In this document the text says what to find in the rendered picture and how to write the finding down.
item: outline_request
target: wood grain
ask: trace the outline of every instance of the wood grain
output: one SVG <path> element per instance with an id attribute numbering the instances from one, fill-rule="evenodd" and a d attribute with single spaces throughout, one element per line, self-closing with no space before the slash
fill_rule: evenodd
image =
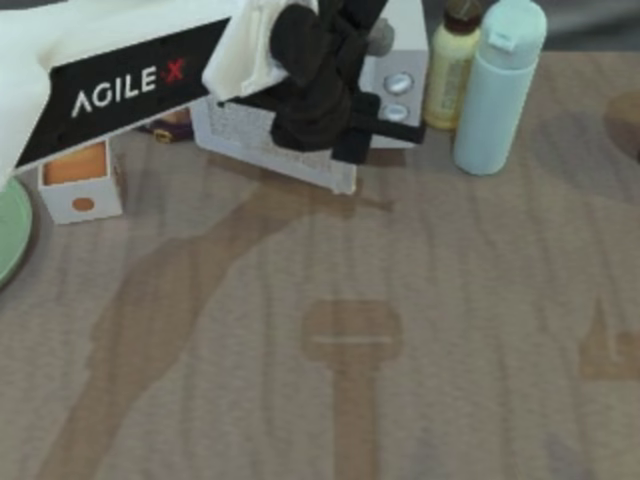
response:
<path id="1" fill-rule="evenodd" d="M 501 174 L 429 132 L 373 153 L 354 198 L 114 140 L 127 214 L 42 210 L 0 294 L 0 478 L 334 478 L 333 375 L 300 336 L 318 302 L 366 301 L 402 321 L 378 478 L 635 480 L 638 72 L 546 54 Z"/>

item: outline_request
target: brown bottle cap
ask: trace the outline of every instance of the brown bottle cap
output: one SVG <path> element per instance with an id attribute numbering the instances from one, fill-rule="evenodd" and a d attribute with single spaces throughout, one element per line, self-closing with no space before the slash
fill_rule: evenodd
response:
<path id="1" fill-rule="evenodd" d="M 482 23 L 483 13 L 484 9 L 478 0 L 448 0 L 444 26 L 453 33 L 472 33 Z"/>

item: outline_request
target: bottle cap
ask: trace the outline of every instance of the bottle cap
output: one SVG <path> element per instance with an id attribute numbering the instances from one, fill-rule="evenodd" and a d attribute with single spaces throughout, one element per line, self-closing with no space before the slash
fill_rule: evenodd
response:
<path id="1" fill-rule="evenodd" d="M 501 0 L 482 21 L 478 55 L 492 66 L 520 70 L 535 64 L 547 37 L 547 17 L 531 0 Z"/>
<path id="2" fill-rule="evenodd" d="M 0 191 L 0 288 L 15 273 L 24 256 L 33 224 L 27 192 L 11 179 Z"/>
<path id="3" fill-rule="evenodd" d="M 448 0 L 444 26 L 452 33 L 466 35 L 478 29 L 484 9 L 478 0 Z"/>

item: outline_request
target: red x logo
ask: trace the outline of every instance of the red x logo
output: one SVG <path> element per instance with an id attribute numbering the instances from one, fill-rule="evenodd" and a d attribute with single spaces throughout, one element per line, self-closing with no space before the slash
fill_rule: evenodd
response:
<path id="1" fill-rule="evenodd" d="M 162 72 L 160 74 L 160 76 L 164 78 L 164 81 L 167 85 L 171 85 L 178 80 L 182 80 L 182 78 L 184 77 L 182 69 L 184 68 L 185 63 L 186 62 L 184 58 L 179 58 L 178 60 L 170 60 L 169 63 L 167 63 L 168 71 Z"/>

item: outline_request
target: green plate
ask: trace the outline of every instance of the green plate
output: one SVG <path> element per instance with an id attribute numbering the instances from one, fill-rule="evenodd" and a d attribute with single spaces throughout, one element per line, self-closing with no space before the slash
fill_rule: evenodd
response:
<path id="1" fill-rule="evenodd" d="M 11 179 L 5 190 L 0 191 L 0 288 L 20 265 L 32 226 L 29 196 L 17 180 Z"/>

